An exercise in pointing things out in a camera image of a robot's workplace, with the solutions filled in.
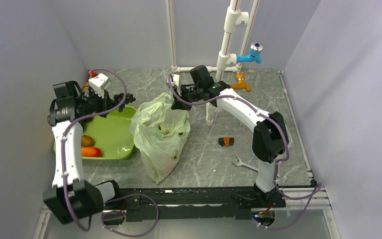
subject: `green plastic bag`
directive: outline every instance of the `green plastic bag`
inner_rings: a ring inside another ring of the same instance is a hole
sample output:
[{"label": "green plastic bag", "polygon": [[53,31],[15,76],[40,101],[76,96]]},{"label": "green plastic bag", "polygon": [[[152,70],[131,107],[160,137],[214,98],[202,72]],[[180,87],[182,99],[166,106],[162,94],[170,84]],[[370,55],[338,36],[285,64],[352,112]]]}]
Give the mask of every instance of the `green plastic bag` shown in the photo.
[{"label": "green plastic bag", "polygon": [[175,168],[191,130],[188,112],[171,110],[172,103],[172,97],[162,93],[141,104],[129,128],[146,172],[156,183]]}]

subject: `green plate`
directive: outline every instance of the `green plate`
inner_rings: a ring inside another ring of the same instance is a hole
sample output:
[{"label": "green plate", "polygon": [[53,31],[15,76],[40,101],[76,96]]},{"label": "green plate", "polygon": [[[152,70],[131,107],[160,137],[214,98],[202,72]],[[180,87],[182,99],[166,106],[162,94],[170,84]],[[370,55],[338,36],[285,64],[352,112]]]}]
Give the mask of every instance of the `green plate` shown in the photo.
[{"label": "green plate", "polygon": [[101,150],[102,156],[83,157],[83,159],[122,160],[128,158],[134,148],[129,126],[136,111],[134,107],[125,106],[122,112],[112,111],[106,118],[94,117],[91,122],[86,123],[83,135],[88,135],[95,140],[94,147]]}]

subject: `pipe fitting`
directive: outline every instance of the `pipe fitting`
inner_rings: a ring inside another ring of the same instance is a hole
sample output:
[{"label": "pipe fitting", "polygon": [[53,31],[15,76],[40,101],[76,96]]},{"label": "pipe fitting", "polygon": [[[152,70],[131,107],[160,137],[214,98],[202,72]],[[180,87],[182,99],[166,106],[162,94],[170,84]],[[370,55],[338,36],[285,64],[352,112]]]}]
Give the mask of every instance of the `pipe fitting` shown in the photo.
[{"label": "pipe fitting", "polygon": [[227,65],[235,65],[237,63],[236,61],[236,54],[223,55],[222,52],[219,51],[216,67],[218,70],[224,71]]},{"label": "pipe fitting", "polygon": [[241,9],[234,11],[230,6],[226,11],[225,25],[223,29],[227,33],[233,33],[237,26],[247,26],[250,16],[248,12],[241,12]]},{"label": "pipe fitting", "polygon": [[171,66],[171,71],[172,71],[172,73],[179,73],[179,72],[181,72],[179,66]]},{"label": "pipe fitting", "polygon": [[234,72],[241,72],[242,64],[236,65],[236,71]]}]

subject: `water tap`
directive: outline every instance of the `water tap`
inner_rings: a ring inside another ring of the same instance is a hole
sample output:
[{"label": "water tap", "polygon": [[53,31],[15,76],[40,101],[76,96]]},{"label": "water tap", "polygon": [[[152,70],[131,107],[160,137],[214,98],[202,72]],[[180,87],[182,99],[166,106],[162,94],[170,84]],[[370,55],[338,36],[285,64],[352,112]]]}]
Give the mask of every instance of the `water tap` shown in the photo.
[{"label": "water tap", "polygon": [[240,62],[253,62],[255,61],[257,64],[261,64],[261,50],[263,46],[260,43],[251,43],[250,46],[250,54],[246,56],[236,56],[236,63]]}]

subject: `red clip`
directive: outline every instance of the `red clip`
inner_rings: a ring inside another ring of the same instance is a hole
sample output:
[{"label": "red clip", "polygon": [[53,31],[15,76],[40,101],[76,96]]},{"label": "red clip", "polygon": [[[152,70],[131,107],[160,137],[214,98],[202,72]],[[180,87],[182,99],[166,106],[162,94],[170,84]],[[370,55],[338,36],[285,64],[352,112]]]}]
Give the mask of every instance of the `red clip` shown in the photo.
[{"label": "red clip", "polygon": [[89,75],[90,75],[90,78],[93,78],[93,77],[97,76],[97,73],[94,71],[89,71]]}]

